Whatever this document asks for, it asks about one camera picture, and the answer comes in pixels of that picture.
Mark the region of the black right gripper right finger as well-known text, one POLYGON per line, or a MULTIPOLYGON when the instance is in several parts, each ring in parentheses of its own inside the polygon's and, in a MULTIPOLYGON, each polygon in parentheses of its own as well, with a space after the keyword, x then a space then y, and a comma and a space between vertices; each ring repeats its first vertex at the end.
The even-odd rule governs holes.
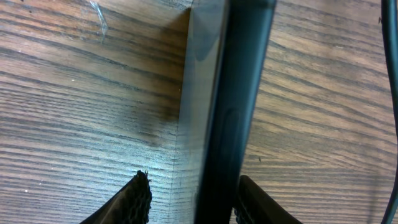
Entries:
POLYGON ((239 178, 233 208, 238 224, 302 224, 247 175, 239 178))

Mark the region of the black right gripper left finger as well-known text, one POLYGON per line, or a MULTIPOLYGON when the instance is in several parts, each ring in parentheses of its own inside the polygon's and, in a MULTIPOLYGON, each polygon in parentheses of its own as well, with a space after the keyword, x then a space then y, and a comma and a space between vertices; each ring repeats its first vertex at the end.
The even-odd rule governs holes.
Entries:
POLYGON ((146 224, 151 201, 148 172, 139 170, 121 190, 80 224, 146 224))

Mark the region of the Samsung Galaxy smartphone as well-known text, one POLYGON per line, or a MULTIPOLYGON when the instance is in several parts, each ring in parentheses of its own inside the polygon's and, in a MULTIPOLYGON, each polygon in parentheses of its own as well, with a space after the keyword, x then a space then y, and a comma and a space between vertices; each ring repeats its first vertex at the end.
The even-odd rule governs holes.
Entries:
POLYGON ((229 222, 276 4, 192 3, 169 223, 229 222))

